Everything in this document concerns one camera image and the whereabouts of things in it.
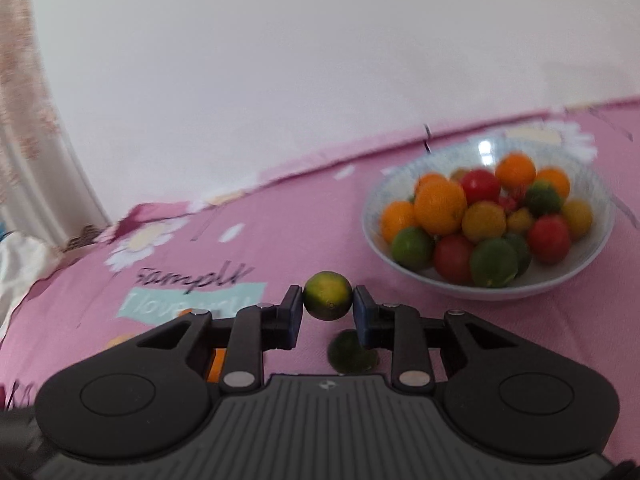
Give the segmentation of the white bedding pile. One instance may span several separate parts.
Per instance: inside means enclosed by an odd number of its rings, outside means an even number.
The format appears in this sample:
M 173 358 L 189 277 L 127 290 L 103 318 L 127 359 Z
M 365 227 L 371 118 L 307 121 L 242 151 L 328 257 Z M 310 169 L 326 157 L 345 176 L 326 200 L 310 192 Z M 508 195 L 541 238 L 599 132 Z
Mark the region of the white bedding pile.
M 11 316 L 36 281 L 47 278 L 60 264 L 62 252 L 37 237 L 12 232 L 1 240 L 1 339 Z

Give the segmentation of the green yellow lime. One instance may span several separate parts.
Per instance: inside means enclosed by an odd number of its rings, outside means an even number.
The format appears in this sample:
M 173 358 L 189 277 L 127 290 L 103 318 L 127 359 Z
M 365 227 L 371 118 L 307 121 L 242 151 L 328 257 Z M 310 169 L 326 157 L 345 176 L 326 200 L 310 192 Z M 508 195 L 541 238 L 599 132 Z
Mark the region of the green yellow lime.
M 352 285 L 342 274 L 321 271 L 304 286 L 303 303 L 307 312 L 317 320 L 337 321 L 352 308 Z

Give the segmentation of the pink floral tablecloth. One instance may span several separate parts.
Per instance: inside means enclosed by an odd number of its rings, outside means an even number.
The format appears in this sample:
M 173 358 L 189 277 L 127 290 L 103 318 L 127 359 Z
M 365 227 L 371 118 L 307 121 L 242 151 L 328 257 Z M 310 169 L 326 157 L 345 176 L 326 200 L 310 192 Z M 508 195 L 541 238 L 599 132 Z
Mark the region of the pink floral tablecloth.
M 1 399 L 25 404 L 53 374 L 190 306 L 236 309 L 276 302 L 323 270 L 372 296 L 438 318 L 469 311 L 582 362 L 620 396 L 606 452 L 639 454 L 639 107 L 590 107 L 504 136 L 541 138 L 588 160 L 614 197 L 615 226 L 600 256 L 551 292 L 511 301 L 451 298 L 384 263 L 361 229 L 363 206 L 386 174 L 444 142 L 414 144 L 286 180 L 214 208 L 143 211 L 147 256 L 124 240 L 76 256 L 30 290 L 1 346 Z

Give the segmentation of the blue white ceramic plate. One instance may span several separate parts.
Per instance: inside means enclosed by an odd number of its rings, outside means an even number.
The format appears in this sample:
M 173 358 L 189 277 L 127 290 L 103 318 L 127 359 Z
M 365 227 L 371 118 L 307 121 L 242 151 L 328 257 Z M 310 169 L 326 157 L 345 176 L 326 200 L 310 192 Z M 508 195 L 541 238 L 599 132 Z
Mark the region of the blue white ceramic plate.
M 499 301 L 557 288 L 600 255 L 611 194 L 584 162 L 540 141 L 466 141 L 395 170 L 363 234 L 392 268 L 453 297 Z

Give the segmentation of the orange kumquat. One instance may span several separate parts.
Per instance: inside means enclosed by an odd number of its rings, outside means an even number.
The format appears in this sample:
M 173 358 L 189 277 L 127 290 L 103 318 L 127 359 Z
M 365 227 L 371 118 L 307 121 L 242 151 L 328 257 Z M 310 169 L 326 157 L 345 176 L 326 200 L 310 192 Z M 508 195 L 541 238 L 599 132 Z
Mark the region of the orange kumquat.
M 526 188 L 534 182 L 537 169 L 534 162 L 522 152 L 512 152 L 498 162 L 495 176 L 507 191 Z

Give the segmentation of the tall red tomato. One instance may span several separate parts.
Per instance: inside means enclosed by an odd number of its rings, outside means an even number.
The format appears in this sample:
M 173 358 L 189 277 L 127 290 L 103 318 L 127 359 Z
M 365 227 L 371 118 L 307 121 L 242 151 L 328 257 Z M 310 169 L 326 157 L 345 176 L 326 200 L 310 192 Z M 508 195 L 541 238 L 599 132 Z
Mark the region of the tall red tomato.
M 435 246 L 434 268 L 448 283 L 469 285 L 472 283 L 470 258 L 474 245 L 462 234 L 441 238 Z

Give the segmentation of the green lime right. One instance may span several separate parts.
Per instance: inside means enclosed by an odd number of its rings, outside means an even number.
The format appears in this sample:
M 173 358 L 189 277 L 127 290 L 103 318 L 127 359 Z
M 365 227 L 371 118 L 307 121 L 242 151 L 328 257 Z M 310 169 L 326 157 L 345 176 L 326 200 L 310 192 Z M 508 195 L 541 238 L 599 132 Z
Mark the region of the green lime right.
M 434 249 L 434 238 L 416 226 L 402 229 L 390 245 L 394 261 L 413 272 L 422 271 L 431 265 Z

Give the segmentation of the red cherry tomato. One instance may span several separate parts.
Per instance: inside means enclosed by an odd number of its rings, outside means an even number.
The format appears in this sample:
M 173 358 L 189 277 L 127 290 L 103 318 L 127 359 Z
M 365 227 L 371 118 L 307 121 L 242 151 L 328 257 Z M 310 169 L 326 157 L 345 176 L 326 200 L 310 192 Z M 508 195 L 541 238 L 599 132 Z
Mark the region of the red cherry tomato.
M 460 180 L 460 185 L 469 205 L 479 202 L 497 203 L 501 185 L 496 176 L 486 169 L 474 169 Z

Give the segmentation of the beige patterned curtain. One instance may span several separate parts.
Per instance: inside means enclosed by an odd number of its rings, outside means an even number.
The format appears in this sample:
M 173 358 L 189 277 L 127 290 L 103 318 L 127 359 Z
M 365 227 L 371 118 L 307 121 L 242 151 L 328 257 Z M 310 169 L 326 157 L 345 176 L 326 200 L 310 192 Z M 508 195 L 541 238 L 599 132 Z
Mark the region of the beige patterned curtain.
M 58 118 L 32 0 L 1 0 L 1 220 L 58 246 L 108 225 Z

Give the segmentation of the orange green mottled citrus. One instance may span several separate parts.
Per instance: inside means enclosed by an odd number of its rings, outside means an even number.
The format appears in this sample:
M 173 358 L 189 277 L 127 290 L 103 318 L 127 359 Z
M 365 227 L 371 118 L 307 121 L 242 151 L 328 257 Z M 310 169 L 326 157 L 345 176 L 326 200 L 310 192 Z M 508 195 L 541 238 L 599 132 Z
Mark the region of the orange green mottled citrus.
M 422 229 L 445 236 L 460 229 L 468 202 L 459 183 L 436 179 L 421 185 L 413 208 Z

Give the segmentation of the dark green lime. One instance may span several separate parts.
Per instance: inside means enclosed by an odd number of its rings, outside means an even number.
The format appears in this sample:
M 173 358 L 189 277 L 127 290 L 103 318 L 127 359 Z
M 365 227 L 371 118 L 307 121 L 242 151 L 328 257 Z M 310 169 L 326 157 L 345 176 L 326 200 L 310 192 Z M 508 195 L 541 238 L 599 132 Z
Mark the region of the dark green lime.
M 473 283 L 484 288 L 503 288 L 518 274 L 518 254 L 503 238 L 484 240 L 470 257 Z

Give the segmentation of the brown yellow longan fruit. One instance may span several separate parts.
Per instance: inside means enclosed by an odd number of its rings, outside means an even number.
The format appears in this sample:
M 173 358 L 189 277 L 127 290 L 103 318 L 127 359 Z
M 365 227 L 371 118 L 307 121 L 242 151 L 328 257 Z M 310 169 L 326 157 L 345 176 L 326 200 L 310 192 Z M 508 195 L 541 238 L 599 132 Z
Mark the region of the brown yellow longan fruit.
M 462 232 L 472 243 L 502 237 L 506 232 L 506 214 L 496 203 L 475 203 L 465 211 Z

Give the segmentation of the large red tomato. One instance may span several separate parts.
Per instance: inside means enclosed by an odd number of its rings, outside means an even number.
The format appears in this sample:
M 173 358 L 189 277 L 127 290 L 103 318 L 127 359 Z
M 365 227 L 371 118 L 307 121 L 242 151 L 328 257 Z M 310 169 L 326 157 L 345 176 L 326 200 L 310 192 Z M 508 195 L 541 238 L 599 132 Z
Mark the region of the large red tomato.
M 563 261 L 572 247 L 570 231 L 562 216 L 548 214 L 537 219 L 527 232 L 527 244 L 533 257 L 546 266 Z

